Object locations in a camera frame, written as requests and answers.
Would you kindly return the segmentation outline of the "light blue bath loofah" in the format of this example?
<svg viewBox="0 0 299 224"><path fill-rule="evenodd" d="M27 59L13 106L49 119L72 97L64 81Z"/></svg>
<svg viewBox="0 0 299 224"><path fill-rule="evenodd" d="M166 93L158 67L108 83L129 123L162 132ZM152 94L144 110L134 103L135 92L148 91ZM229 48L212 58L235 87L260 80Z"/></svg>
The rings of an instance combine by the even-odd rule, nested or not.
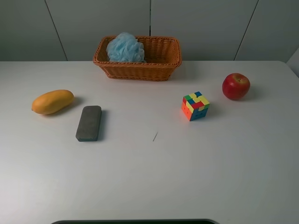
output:
<svg viewBox="0 0 299 224"><path fill-rule="evenodd" d="M106 52L110 62L145 63L144 45L126 32L110 41Z"/></svg>

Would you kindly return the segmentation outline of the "multicolour puzzle cube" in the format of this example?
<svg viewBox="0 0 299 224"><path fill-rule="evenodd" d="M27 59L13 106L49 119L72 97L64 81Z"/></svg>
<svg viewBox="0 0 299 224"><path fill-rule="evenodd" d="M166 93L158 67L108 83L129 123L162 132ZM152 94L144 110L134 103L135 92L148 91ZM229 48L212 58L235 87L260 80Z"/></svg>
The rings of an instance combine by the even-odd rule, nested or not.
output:
<svg viewBox="0 0 299 224"><path fill-rule="evenodd" d="M181 110L189 121L193 121L205 117L209 106L210 102L197 91L183 97Z"/></svg>

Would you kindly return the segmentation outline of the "orange wicker basket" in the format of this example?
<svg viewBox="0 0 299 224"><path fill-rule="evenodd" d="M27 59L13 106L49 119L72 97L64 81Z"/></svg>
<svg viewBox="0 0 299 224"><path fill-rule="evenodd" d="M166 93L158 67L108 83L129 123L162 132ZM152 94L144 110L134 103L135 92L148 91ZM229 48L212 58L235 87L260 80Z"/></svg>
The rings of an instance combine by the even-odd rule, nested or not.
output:
<svg viewBox="0 0 299 224"><path fill-rule="evenodd" d="M93 63L112 79L166 81L182 63L179 41L165 36L137 36L144 45L145 63L110 62L106 49L115 36L103 37L93 56Z"/></svg>

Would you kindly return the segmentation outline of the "grey whiteboard eraser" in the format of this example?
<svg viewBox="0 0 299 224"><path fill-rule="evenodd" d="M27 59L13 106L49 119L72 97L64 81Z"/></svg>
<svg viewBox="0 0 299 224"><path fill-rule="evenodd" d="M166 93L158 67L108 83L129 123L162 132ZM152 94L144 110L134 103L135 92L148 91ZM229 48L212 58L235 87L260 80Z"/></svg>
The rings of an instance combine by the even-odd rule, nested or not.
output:
<svg viewBox="0 0 299 224"><path fill-rule="evenodd" d="M79 142L98 140L101 115L102 109L98 105L90 105L83 108L76 131L76 139Z"/></svg>

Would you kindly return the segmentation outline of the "red apple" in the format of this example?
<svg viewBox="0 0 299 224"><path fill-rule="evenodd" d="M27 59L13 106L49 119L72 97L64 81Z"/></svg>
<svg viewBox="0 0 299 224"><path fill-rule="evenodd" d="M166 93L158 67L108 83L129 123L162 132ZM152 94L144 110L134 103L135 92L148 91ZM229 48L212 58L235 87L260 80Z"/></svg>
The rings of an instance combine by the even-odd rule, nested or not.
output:
<svg viewBox="0 0 299 224"><path fill-rule="evenodd" d="M249 79L240 74L229 74L223 81L222 92L230 100L239 100L243 98L250 89Z"/></svg>

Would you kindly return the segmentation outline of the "yellow mango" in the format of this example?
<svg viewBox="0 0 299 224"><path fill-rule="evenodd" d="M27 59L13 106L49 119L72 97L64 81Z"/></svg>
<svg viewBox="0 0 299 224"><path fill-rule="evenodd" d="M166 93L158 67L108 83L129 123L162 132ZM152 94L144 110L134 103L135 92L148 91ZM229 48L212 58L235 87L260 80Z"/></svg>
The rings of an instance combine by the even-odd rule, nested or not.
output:
<svg viewBox="0 0 299 224"><path fill-rule="evenodd" d="M73 100L74 95L69 90L50 91L37 97L32 103L31 110L37 114L50 115L64 109Z"/></svg>

